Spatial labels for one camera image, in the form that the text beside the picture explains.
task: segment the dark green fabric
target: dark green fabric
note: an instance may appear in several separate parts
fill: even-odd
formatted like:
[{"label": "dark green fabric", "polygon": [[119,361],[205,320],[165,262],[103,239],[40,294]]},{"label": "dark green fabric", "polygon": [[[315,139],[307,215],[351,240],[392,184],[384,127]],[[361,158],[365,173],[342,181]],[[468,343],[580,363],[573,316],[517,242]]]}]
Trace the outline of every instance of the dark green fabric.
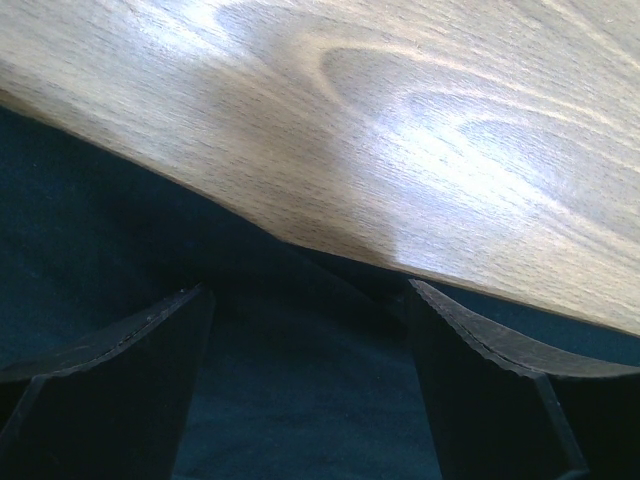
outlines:
[{"label": "dark green fabric", "polygon": [[[205,281],[218,309],[176,480],[440,478],[404,275],[285,245],[6,111],[0,141],[0,366]],[[635,338],[441,288],[535,338],[640,365]]]}]

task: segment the wood grain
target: wood grain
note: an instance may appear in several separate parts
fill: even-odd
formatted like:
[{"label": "wood grain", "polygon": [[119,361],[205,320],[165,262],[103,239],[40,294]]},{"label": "wood grain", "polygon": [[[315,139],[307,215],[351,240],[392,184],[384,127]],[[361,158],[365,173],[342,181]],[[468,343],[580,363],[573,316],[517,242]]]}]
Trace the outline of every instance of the wood grain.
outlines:
[{"label": "wood grain", "polygon": [[635,1],[5,0],[0,89],[286,241],[640,334]]}]

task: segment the wooden tabletop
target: wooden tabletop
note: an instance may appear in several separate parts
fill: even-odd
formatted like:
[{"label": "wooden tabletop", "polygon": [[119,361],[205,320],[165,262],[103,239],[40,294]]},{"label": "wooden tabletop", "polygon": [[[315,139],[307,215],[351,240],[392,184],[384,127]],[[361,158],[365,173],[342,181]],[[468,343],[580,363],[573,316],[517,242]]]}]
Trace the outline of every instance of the wooden tabletop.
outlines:
[{"label": "wooden tabletop", "polygon": [[636,0],[5,0],[0,90],[286,241],[640,334]]}]

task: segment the dark cloth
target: dark cloth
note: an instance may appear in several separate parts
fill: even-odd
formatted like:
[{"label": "dark cloth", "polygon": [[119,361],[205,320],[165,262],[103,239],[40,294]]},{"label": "dark cloth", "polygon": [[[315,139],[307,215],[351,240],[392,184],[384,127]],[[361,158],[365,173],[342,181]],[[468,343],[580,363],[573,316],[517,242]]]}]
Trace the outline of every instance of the dark cloth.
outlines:
[{"label": "dark cloth", "polygon": [[[0,367],[204,281],[217,307],[176,479],[440,478],[405,275],[284,244],[7,111],[0,139]],[[636,338],[440,288],[534,338],[640,365]]]}]

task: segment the curved black piece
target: curved black piece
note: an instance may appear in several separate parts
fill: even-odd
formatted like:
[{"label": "curved black piece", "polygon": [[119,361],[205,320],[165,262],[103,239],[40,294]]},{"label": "curved black piece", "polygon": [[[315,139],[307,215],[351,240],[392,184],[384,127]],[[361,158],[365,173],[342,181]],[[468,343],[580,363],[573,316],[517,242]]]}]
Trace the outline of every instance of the curved black piece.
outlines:
[{"label": "curved black piece", "polygon": [[559,350],[412,286],[411,343],[445,480],[640,478],[640,368]]},{"label": "curved black piece", "polygon": [[213,305],[196,287],[1,370],[0,478],[171,478]]}]

